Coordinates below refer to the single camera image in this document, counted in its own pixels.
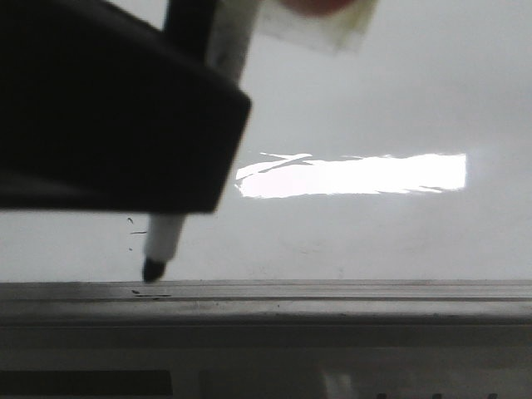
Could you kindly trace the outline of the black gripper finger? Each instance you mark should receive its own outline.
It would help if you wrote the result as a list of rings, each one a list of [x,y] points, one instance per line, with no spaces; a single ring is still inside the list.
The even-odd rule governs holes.
[[[1,4],[1,206],[208,213],[251,109],[206,65],[212,1]]]

